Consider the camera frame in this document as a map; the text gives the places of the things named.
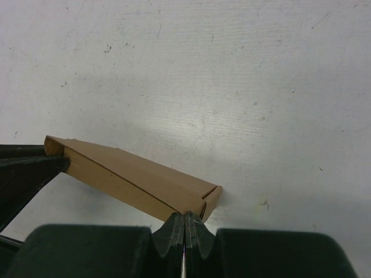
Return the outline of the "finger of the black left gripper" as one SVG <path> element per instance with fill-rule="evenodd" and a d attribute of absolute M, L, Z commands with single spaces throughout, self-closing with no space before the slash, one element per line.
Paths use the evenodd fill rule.
<path fill-rule="evenodd" d="M 47 155 L 42 145 L 1 145 L 1 230 L 69 165 L 69 158 Z"/>

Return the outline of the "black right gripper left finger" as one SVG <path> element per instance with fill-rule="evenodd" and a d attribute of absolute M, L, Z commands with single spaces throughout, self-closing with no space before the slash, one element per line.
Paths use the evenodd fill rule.
<path fill-rule="evenodd" d="M 50 224 L 30 233 L 6 277 L 180 277 L 184 217 L 145 226 Z"/>

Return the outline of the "brown paper box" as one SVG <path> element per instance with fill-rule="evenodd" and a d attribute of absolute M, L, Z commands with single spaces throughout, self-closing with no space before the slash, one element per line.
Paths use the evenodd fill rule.
<path fill-rule="evenodd" d="M 44 149 L 70 160 L 69 176 L 161 221 L 188 212 L 206 221 L 222 192 L 221 186 L 119 148 L 46 136 Z"/>

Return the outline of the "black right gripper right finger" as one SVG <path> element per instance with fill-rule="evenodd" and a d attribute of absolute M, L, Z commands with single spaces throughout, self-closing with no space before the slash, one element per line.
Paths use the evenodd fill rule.
<path fill-rule="evenodd" d="M 356 277 L 340 245 L 309 232 L 219 229 L 185 215 L 187 277 Z"/>

